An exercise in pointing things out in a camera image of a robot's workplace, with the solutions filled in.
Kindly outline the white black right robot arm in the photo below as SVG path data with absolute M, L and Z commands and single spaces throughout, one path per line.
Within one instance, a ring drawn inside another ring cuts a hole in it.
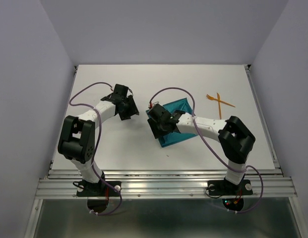
M 184 111 L 171 113 L 165 109 L 150 109 L 147 111 L 148 123 L 156 139 L 168 134 L 195 134 L 204 143 L 206 138 L 220 143 L 225 163 L 211 148 L 207 147 L 217 159 L 227 168 L 223 188 L 228 193 L 235 193 L 241 188 L 241 182 L 246 173 L 246 161 L 256 141 L 255 136 L 236 116 L 229 119 L 207 119 L 197 117 Z

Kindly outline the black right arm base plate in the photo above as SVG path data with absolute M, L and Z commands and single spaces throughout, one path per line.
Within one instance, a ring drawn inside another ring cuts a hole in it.
M 209 180 L 206 191 L 210 196 L 253 195 L 252 186 L 248 179 L 243 179 L 238 185 L 225 179 Z

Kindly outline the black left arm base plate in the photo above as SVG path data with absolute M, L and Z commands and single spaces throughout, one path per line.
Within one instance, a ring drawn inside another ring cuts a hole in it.
M 90 183 L 85 180 L 74 181 L 72 183 L 76 188 L 77 197 L 119 197 L 119 194 L 101 181 Z

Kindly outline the teal cloth napkin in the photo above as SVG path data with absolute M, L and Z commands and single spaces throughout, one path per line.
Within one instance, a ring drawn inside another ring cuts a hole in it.
M 189 105 L 187 98 L 179 99 L 179 100 L 164 104 L 163 107 L 166 110 L 168 110 L 170 113 L 174 113 L 176 110 L 184 111 L 185 113 L 189 113 L 189 114 L 192 113 L 192 108 Z M 164 147 L 168 147 L 168 146 L 183 142 L 185 140 L 189 140 L 194 137 L 196 137 L 196 135 L 192 133 L 172 132 L 172 133 L 169 133 L 159 138 L 158 141 L 160 143 L 160 146 L 164 148 Z

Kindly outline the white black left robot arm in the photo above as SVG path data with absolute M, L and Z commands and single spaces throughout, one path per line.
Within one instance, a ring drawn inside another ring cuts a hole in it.
M 116 115 L 121 120 L 139 115 L 133 95 L 111 93 L 90 110 L 78 116 L 66 116 L 58 143 L 58 152 L 70 160 L 82 175 L 75 182 L 78 196 L 101 195 L 107 187 L 105 175 L 94 162 L 97 147 L 95 131 L 102 123 Z

